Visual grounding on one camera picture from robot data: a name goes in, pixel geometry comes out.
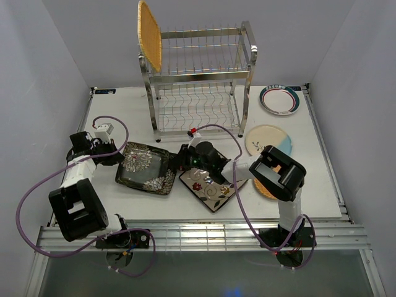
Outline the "black floral square plate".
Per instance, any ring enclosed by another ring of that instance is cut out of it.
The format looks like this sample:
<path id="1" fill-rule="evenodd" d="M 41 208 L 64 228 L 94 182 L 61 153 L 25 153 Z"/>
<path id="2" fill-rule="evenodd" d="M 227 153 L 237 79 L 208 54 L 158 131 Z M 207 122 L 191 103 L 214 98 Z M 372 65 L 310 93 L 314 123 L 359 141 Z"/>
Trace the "black floral square plate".
<path id="1" fill-rule="evenodd" d="M 123 150 L 115 181 L 123 186 L 158 195 L 168 195 L 174 184 L 176 171 L 169 162 L 176 156 L 163 148 L 128 142 Z"/>

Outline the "square woven bamboo plate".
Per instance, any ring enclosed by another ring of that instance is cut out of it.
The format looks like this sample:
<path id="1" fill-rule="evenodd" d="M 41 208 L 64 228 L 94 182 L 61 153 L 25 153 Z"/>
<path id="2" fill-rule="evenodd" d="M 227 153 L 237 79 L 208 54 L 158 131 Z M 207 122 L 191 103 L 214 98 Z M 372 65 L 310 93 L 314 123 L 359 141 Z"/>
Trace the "square woven bamboo plate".
<path id="1" fill-rule="evenodd" d="M 162 38 L 161 30 L 148 4 L 138 3 L 137 35 L 139 46 L 155 72 L 162 67 Z"/>

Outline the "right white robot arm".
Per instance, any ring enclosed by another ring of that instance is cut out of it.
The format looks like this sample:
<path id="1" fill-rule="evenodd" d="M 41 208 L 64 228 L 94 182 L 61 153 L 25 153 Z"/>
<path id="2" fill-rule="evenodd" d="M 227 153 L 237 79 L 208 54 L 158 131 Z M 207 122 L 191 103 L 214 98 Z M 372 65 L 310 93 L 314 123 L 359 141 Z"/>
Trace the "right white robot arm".
<path id="1" fill-rule="evenodd" d="M 232 160 L 215 149 L 211 142 L 203 141 L 182 145 L 169 165 L 173 170 L 204 170 L 217 184 L 258 180 L 278 200 L 281 242 L 293 246 L 302 238 L 300 196 L 306 169 L 278 148 L 268 145 L 258 155 Z"/>

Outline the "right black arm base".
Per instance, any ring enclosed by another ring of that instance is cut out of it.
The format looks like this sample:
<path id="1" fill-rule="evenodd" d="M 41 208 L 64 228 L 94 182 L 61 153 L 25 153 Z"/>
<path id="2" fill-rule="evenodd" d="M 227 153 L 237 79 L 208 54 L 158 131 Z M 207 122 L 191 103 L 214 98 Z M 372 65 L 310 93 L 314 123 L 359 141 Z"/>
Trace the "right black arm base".
<path id="1" fill-rule="evenodd" d="M 287 236 L 288 231 L 279 227 L 259 229 L 260 239 L 271 248 L 279 247 Z M 314 239 L 312 229 L 302 227 L 291 235 L 286 247 L 309 248 L 313 245 L 316 246 L 316 240 Z"/>

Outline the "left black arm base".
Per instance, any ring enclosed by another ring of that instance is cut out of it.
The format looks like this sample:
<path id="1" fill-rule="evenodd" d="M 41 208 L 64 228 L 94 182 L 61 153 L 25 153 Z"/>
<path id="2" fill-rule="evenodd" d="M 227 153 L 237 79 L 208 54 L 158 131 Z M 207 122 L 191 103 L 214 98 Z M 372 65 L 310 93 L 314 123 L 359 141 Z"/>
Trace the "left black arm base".
<path id="1" fill-rule="evenodd" d="M 95 243 L 97 249 L 148 249 L 150 236 L 144 231 L 129 231 Z"/>

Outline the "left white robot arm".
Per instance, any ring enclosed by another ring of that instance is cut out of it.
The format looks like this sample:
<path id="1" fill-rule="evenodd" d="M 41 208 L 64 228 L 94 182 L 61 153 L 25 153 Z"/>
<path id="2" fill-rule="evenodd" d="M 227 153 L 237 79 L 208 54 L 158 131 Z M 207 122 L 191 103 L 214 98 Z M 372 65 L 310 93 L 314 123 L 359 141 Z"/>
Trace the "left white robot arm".
<path id="1" fill-rule="evenodd" d="M 66 170 L 60 188 L 49 193 L 61 233 L 68 242 L 107 233 L 117 247 L 127 246 L 131 241 L 124 219 L 106 212 L 92 185 L 98 165 L 113 166 L 124 160 L 110 134 L 105 127 L 95 131 L 94 137 L 86 131 L 70 136 L 72 148 L 66 161 L 71 167 Z"/>

